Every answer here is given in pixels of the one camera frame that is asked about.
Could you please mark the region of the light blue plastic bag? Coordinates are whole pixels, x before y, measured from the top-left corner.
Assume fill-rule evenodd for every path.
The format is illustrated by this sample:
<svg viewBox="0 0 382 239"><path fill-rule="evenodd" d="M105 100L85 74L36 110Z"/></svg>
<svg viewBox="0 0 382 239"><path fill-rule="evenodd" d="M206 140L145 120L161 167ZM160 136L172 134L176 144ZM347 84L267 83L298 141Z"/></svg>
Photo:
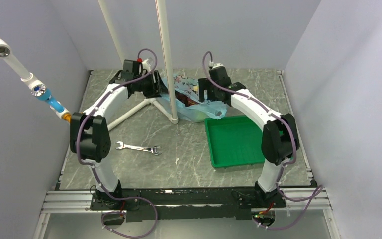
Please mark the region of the light blue plastic bag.
<svg viewBox="0 0 382 239"><path fill-rule="evenodd" d="M175 97L178 117L180 119L190 122L203 122L206 118L219 120L226 115L227 105L225 103L221 101L199 101L198 79L179 74L174 74L173 78L175 95L181 93L199 102L199 105L185 107L185 105Z"/></svg>

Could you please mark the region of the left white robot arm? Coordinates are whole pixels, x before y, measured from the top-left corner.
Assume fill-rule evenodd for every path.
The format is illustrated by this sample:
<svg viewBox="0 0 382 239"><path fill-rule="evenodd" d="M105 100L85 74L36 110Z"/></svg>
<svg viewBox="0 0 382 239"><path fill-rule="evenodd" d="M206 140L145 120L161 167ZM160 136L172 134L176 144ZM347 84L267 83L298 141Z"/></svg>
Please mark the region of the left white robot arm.
<svg viewBox="0 0 382 239"><path fill-rule="evenodd" d="M73 113L70 120L70 150L81 165L92 171L97 194L105 193L103 202L110 209L122 205L121 182L105 161L111 148L107 120L121 104L136 92L147 98L159 97L165 90L151 58L125 60L122 70L110 80L104 93L82 113Z"/></svg>

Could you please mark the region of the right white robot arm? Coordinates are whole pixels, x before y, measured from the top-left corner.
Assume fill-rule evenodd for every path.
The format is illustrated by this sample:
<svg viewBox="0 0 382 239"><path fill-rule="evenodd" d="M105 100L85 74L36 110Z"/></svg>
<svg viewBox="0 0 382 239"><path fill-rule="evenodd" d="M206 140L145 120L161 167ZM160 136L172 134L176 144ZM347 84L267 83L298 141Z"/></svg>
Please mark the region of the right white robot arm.
<svg viewBox="0 0 382 239"><path fill-rule="evenodd" d="M200 99L221 101L238 109L262 131L261 152L265 162L255 183L254 200L265 207L279 193L285 165L300 147L295 118L290 113L281 114L271 109L242 83L232 83L223 64L210 62L204 72L206 77L198 81Z"/></svg>

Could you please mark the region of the dark fake grapes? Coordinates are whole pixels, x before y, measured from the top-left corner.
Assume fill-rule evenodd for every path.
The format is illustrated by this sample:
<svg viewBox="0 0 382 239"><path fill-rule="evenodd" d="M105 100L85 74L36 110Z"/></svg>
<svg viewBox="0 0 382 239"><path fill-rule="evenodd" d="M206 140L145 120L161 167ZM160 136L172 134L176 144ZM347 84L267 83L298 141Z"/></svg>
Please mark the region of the dark fake grapes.
<svg viewBox="0 0 382 239"><path fill-rule="evenodd" d="M199 105L199 102L194 101L193 99L191 99L187 95L184 95L181 93L176 94L176 99L179 100L180 102L182 102L185 105L185 107L190 107L192 105Z"/></svg>

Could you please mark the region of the white PVC pipe stand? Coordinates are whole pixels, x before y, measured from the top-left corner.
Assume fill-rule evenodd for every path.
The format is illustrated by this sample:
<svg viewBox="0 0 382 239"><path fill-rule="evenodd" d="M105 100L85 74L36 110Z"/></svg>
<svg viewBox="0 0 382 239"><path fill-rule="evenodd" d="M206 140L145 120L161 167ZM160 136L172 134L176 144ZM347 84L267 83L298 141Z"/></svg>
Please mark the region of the white PVC pipe stand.
<svg viewBox="0 0 382 239"><path fill-rule="evenodd" d="M173 79L173 67L172 67L172 58L171 58L171 47L170 47L170 37L169 37L169 28L167 21L167 10L166 2L164 0L155 0L156 13L158 19L158 26L161 38L161 46L163 51L163 59L165 64L165 71L167 75L168 83L168 93L170 99L170 108L171 112L167 112L165 108L155 99L144 99L142 102L134 106L132 109L127 111L125 114L120 116L118 119L114 120L109 124L108 129L112 130L121 124L123 121L131 117L133 114L144 108L145 106L152 104L154 105L162 114L164 114L168 120L177 124L179 121L178 111L175 103L175 86Z"/></svg>

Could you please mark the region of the silver combination wrench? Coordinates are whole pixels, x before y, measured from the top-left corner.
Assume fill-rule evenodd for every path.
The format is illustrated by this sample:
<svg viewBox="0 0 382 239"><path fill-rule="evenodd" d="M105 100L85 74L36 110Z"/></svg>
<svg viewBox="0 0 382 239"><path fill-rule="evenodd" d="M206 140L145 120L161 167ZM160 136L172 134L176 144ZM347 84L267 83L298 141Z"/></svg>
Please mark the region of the silver combination wrench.
<svg viewBox="0 0 382 239"><path fill-rule="evenodd" d="M158 151L160 149L160 146L154 146L154 147L142 147L142 146L134 146L134 145L128 145L125 144L122 141L117 142L118 147L116 147L116 150L123 150L123 149L131 149L131 150L136 150L136 151L143 151L143 152L148 152L154 156L159 156L162 153Z"/></svg>

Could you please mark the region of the green plastic tray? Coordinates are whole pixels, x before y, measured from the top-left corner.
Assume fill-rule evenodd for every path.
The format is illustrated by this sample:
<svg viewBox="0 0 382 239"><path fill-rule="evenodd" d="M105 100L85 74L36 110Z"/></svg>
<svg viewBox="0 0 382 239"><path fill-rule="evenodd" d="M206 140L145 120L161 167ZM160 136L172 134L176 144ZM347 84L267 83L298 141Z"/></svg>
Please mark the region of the green plastic tray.
<svg viewBox="0 0 382 239"><path fill-rule="evenodd" d="M262 130L247 116L230 116L221 119L206 118L211 165L228 168L262 164Z"/></svg>

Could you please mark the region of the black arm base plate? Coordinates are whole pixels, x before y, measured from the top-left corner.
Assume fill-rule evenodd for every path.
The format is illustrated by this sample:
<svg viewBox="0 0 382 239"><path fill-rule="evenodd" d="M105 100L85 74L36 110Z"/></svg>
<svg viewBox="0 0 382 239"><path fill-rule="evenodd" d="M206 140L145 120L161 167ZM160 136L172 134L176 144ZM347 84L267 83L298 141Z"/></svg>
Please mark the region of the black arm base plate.
<svg viewBox="0 0 382 239"><path fill-rule="evenodd" d="M235 218L249 220L254 214L284 208L285 200L279 194L258 199L255 187L199 187L174 189L123 189L123 200L113 200L106 193L92 193L91 211L116 211L105 221L110 224L124 218L126 222L144 220L179 220Z"/></svg>

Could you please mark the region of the aluminium rail frame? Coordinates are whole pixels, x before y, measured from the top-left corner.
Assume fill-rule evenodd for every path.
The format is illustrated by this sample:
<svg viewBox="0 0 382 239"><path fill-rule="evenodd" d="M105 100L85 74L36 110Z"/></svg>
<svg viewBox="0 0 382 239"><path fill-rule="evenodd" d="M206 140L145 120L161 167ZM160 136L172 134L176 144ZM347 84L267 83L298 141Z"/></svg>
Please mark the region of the aluminium rail frame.
<svg viewBox="0 0 382 239"><path fill-rule="evenodd" d="M272 222L273 213L320 210L330 236L340 238L330 200L325 190L313 186L284 187L280 193L259 193L253 187L208 187L174 189L123 189L114 200L98 190L57 190L47 192L34 233L42 239L52 214L115 212L129 222L159 219L257 218Z"/></svg>

